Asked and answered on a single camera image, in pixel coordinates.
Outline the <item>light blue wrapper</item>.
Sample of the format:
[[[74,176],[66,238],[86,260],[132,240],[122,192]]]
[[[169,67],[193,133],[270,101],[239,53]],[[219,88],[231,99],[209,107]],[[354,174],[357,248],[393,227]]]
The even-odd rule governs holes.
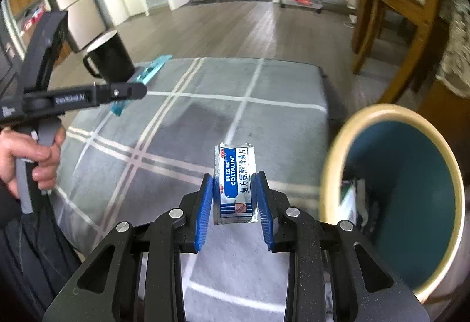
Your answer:
[[[129,83],[142,83],[148,86],[148,83],[154,78],[155,75],[162,69],[172,55],[158,56],[151,62],[142,62],[135,64],[135,74],[129,79]],[[111,112],[120,116],[123,113],[124,108],[128,105],[128,100],[120,100],[112,103]]]

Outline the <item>blue white blister pack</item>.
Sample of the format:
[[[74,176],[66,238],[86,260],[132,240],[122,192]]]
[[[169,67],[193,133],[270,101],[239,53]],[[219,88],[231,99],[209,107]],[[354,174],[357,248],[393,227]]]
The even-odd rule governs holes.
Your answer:
[[[258,217],[253,176],[256,158],[253,145],[220,143],[214,160],[214,223],[256,222]]]

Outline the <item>teal trash bin tan rim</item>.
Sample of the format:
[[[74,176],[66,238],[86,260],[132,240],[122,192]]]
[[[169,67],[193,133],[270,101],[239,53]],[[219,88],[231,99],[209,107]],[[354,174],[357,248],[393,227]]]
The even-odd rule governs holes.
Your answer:
[[[464,184],[447,141],[418,113],[366,107],[339,131],[324,162],[319,218],[336,224],[344,177],[379,203],[372,242],[420,302],[441,284],[464,232]]]

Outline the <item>black mug white inside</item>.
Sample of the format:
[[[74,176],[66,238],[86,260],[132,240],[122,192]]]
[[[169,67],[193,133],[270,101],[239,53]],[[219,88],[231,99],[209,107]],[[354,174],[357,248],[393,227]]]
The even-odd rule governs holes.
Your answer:
[[[135,66],[116,29],[88,46],[83,64],[91,76],[108,83],[127,82],[135,74]]]

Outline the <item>grey plaid ottoman cover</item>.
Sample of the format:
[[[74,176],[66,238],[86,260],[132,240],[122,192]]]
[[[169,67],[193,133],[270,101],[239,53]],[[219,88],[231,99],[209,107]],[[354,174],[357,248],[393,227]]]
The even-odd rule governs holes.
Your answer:
[[[154,221],[200,187],[221,142],[251,144],[272,189],[316,213],[328,149],[323,72],[270,59],[166,62],[121,115],[103,106],[68,127],[53,203],[68,240],[90,253],[120,221]],[[199,254],[182,256],[188,321],[282,321],[288,255],[258,223],[210,225]]]

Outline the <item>lace tablecloth table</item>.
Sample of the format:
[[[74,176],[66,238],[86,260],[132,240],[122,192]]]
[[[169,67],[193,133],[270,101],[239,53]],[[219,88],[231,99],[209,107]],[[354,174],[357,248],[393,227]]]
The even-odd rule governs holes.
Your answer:
[[[358,15],[358,0],[347,0],[347,4]],[[428,74],[435,73],[418,112],[441,132],[456,155],[461,172],[468,177],[469,0],[441,0],[439,19],[441,23],[422,65],[425,76],[414,77],[407,89],[418,92]]]

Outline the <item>wooden chair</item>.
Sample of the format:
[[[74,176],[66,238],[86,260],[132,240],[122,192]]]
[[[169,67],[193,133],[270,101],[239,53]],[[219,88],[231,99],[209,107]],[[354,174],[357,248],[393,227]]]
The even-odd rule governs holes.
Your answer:
[[[355,53],[353,73],[361,71],[379,34],[387,10],[403,16],[416,26],[409,50],[379,103],[395,103],[410,85],[414,77],[425,76],[422,65],[427,57],[433,36],[441,23],[439,10],[441,0],[358,0],[358,24],[353,36]]]

